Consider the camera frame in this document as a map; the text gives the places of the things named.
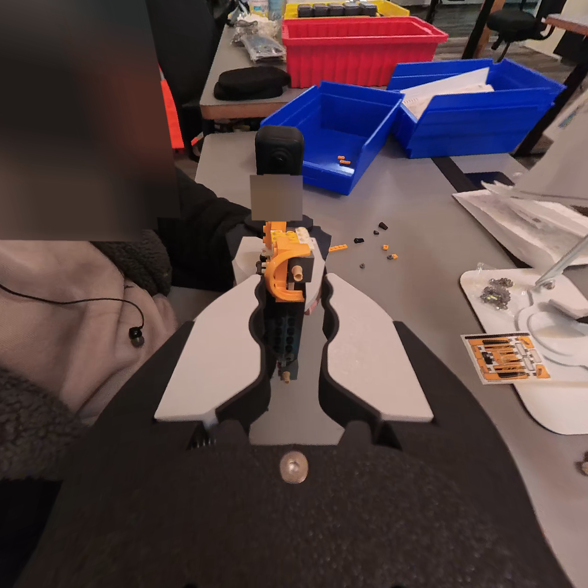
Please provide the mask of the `orange black lego car body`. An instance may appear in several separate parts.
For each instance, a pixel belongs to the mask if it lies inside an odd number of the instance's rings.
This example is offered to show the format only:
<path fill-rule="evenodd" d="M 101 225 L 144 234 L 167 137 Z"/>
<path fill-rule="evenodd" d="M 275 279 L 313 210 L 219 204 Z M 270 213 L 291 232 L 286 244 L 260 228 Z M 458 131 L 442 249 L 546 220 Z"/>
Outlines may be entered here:
<path fill-rule="evenodd" d="M 289 227 L 285 221 L 268 221 L 263 225 L 264 251 L 257 264 L 257 274 L 265 284 L 266 264 L 273 255 L 273 247 L 292 244 L 307 244 L 311 249 L 308 257 L 296 257 L 288 261 L 286 285 L 288 290 L 300 290 L 306 297 L 305 285 L 310 282 L 315 266 L 315 244 L 308 230 L 303 227 Z M 266 304 L 263 310 L 264 341 L 270 356 L 275 361 L 277 377 L 290 384 L 298 378 L 298 354 L 302 336 L 305 301 L 302 303 L 276 302 L 266 288 Z"/>

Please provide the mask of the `orange lego sticker sheet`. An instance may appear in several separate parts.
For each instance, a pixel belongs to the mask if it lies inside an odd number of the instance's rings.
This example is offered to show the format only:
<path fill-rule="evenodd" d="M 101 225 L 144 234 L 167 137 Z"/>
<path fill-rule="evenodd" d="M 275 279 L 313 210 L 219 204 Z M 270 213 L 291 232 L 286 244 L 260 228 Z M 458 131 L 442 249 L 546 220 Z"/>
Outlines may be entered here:
<path fill-rule="evenodd" d="M 547 382 L 552 378 L 528 332 L 463 334 L 461 340 L 483 385 Z"/>

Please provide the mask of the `person's left forearm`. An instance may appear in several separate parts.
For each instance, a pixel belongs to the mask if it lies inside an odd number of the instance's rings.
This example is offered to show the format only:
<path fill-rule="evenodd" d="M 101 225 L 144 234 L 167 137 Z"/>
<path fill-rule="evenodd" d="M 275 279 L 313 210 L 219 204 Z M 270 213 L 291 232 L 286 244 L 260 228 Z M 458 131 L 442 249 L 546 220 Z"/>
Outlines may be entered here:
<path fill-rule="evenodd" d="M 226 235 L 251 211 L 175 171 L 180 216 L 158 219 L 156 230 L 171 262 L 171 285 L 225 292 L 234 281 Z"/>

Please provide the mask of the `red plastic bin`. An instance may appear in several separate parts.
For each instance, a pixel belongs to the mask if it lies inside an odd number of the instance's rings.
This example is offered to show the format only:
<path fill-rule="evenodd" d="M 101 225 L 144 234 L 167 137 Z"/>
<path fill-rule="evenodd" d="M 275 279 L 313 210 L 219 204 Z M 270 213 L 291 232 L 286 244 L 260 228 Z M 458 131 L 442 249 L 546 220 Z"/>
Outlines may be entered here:
<path fill-rule="evenodd" d="M 291 87 L 323 81 L 387 86 L 399 63 L 430 62 L 448 34 L 417 17 L 285 19 L 282 41 Z"/>

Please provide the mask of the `grey wedge plate black edge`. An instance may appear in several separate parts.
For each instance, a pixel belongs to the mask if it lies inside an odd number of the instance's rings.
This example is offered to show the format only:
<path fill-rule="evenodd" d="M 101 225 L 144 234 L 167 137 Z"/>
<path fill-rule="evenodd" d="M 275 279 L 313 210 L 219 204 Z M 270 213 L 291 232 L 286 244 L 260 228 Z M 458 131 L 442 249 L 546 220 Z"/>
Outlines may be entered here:
<path fill-rule="evenodd" d="M 587 304 L 574 306 L 556 299 L 550 299 L 549 304 L 577 323 L 587 325 Z"/>

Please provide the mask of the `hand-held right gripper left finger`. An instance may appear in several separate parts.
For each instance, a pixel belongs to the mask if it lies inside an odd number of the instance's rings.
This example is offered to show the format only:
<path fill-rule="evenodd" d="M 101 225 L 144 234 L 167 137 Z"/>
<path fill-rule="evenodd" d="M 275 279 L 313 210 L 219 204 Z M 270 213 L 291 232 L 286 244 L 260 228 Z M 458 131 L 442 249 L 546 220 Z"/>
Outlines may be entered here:
<path fill-rule="evenodd" d="M 253 275 L 195 318 L 154 414 L 157 422 L 201 422 L 210 430 L 234 420 L 249 432 L 270 401 L 265 302 L 262 277 Z"/>

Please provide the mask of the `clear bag of small parts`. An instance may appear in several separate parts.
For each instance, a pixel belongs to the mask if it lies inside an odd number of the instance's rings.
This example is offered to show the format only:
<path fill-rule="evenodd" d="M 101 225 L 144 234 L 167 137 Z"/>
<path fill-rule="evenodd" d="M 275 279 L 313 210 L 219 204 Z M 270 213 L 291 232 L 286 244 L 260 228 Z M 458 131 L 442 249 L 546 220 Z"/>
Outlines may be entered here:
<path fill-rule="evenodd" d="M 479 300 L 497 311 L 511 309 L 511 289 L 514 281 L 508 277 L 491 277 L 482 289 Z"/>

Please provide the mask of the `grey side table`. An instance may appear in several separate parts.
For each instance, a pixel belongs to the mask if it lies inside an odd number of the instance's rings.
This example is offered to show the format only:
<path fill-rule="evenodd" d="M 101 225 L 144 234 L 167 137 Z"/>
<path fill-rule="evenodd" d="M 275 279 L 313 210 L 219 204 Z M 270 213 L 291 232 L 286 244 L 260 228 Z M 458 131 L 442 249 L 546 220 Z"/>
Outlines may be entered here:
<path fill-rule="evenodd" d="M 288 87 L 283 90 L 281 96 L 270 99 L 240 101 L 217 99 L 214 96 L 214 87 L 222 73 L 228 70 L 259 68 L 259 65 L 250 61 L 246 49 L 232 45 L 231 40 L 232 33 L 225 26 L 200 99 L 204 124 L 211 125 L 213 121 L 236 119 L 265 119 L 306 91 L 305 89 L 292 89 Z"/>

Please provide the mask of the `lego instruction booklet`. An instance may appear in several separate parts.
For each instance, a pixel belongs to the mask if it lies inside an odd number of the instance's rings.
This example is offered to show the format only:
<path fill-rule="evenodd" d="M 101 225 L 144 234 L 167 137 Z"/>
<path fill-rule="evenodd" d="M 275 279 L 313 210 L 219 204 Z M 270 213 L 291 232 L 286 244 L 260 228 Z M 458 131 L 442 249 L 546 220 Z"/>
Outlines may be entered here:
<path fill-rule="evenodd" d="M 548 151 L 514 186 L 519 197 L 587 206 L 587 91 L 547 128 Z"/>

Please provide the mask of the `black office chair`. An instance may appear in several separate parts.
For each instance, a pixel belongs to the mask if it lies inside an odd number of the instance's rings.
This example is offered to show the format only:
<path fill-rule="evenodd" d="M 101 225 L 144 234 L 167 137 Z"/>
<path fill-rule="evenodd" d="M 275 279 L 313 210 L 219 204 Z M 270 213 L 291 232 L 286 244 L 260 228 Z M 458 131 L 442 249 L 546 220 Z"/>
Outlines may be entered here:
<path fill-rule="evenodd" d="M 525 10 L 525 1 L 521 1 L 517 9 L 502 8 L 491 13 L 486 27 L 496 33 L 497 39 L 490 49 L 495 51 L 504 43 L 503 54 L 505 54 L 513 42 L 545 40 L 550 37 L 555 26 L 548 26 L 544 19 L 547 18 L 552 3 L 552 1 L 539 1 L 536 14 Z"/>

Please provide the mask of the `orange lego wheel arch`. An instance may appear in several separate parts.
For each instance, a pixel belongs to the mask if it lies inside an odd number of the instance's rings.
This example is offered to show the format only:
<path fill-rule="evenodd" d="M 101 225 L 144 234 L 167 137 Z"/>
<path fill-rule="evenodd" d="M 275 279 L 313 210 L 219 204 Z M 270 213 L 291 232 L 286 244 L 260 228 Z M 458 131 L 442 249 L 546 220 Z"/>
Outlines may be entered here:
<path fill-rule="evenodd" d="M 288 261 L 297 257 L 308 257 L 311 249 L 307 244 L 292 244 L 280 247 L 277 243 L 273 247 L 273 255 L 266 264 L 265 284 L 268 292 L 276 302 L 302 303 L 304 294 L 300 290 L 288 290 L 286 277 L 288 274 Z"/>

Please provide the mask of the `person's pale hoodie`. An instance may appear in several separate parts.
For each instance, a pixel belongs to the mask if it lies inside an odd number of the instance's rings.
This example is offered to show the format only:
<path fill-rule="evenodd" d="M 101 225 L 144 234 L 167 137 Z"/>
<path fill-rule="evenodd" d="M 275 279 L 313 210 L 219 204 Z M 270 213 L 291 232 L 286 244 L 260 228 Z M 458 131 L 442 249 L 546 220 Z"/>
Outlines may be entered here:
<path fill-rule="evenodd" d="M 166 296 L 89 242 L 1 241 L 1 367 L 96 421 L 176 332 Z"/>

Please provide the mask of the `black high-back chair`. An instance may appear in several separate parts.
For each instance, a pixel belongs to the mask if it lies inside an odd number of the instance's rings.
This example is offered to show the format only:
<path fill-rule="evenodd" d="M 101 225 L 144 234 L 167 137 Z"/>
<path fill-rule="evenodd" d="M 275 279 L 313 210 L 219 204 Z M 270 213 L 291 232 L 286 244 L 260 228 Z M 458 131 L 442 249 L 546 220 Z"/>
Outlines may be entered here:
<path fill-rule="evenodd" d="M 158 64 L 178 115 L 184 146 L 202 132 L 200 99 L 220 33 L 210 1 L 145 1 Z"/>

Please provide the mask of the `crumpled white paper bag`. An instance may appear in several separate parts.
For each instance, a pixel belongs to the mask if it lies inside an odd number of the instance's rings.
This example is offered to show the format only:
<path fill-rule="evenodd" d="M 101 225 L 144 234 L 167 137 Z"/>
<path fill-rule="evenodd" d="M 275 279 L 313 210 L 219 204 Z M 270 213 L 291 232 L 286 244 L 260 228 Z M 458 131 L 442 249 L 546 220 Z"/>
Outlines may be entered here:
<path fill-rule="evenodd" d="M 560 203 L 486 189 L 453 197 L 514 257 L 537 270 L 553 266 L 587 236 L 587 217 Z"/>

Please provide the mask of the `white paper sheets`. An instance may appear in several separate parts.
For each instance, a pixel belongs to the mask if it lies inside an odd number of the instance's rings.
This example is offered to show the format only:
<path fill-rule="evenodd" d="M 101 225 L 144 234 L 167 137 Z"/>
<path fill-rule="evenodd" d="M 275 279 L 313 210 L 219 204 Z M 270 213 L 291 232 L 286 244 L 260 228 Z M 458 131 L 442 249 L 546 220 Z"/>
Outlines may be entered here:
<path fill-rule="evenodd" d="M 489 71 L 490 67 L 480 68 L 402 89 L 399 91 L 404 95 L 402 105 L 418 120 L 437 96 L 493 92 L 493 86 L 488 84 Z"/>

